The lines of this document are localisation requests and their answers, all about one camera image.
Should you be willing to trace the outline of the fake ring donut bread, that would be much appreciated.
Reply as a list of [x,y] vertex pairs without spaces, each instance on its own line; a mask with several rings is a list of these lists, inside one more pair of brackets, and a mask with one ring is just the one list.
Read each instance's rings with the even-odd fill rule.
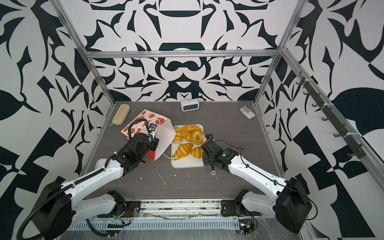
[[204,141],[204,134],[201,130],[193,131],[191,134],[191,142],[195,145],[201,145]]

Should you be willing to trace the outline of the yellow fake croissant bread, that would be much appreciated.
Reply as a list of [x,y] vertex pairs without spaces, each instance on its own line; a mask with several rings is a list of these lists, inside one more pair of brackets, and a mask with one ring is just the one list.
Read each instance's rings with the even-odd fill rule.
[[177,161],[177,160],[180,160],[180,159],[187,157],[190,154],[193,147],[194,147],[194,144],[192,144],[192,143],[180,144],[177,151],[175,152],[175,154],[173,156],[173,160]]

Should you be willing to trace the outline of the pale fake bread roll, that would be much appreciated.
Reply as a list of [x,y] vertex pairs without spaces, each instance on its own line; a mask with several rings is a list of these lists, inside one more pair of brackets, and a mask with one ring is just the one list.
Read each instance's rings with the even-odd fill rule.
[[182,138],[182,134],[181,134],[181,130],[179,128],[174,128],[175,132],[176,132],[176,135],[175,135],[175,138],[173,140],[173,143],[176,145],[176,144],[181,144],[182,141],[183,141],[183,138]]

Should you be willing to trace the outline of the yellow fake braided bread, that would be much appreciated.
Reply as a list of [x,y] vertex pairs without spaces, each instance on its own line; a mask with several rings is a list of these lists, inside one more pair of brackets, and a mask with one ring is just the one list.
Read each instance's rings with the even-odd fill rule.
[[201,128],[198,127],[197,125],[192,125],[192,124],[185,125],[181,129],[182,138],[188,142],[191,142],[192,141],[192,133],[194,131],[200,131],[200,130],[201,130]]

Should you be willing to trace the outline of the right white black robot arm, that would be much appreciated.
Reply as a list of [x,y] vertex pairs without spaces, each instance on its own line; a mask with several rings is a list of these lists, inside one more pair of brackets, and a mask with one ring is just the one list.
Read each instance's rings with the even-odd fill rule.
[[241,148],[232,145],[223,150],[215,140],[208,139],[201,148],[204,165],[238,176],[265,194],[258,197],[245,191],[238,195],[241,205],[248,212],[275,217],[288,231],[294,234],[300,232],[313,203],[299,180],[286,180],[257,167],[242,156]]

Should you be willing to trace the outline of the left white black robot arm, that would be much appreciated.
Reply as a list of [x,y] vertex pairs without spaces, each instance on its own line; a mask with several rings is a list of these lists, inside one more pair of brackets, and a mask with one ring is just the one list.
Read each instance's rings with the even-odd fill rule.
[[116,191],[93,199],[86,197],[130,173],[158,143],[155,132],[138,133],[94,171],[69,182],[52,182],[45,186],[27,217],[40,232],[34,239],[53,240],[76,222],[97,215],[121,214],[125,200]]

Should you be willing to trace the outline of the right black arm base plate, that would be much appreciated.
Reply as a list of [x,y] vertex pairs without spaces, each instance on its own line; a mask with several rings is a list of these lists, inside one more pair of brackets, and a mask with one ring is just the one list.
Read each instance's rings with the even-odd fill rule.
[[250,212],[240,201],[236,200],[221,200],[221,215],[223,217],[245,217],[245,216],[261,216],[259,212]]

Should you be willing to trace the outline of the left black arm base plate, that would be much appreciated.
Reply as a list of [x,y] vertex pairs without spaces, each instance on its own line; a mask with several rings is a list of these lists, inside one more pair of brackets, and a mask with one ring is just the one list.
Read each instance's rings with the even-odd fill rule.
[[125,203],[117,203],[113,210],[108,214],[97,215],[98,218],[130,218],[140,213],[141,201],[125,201]]

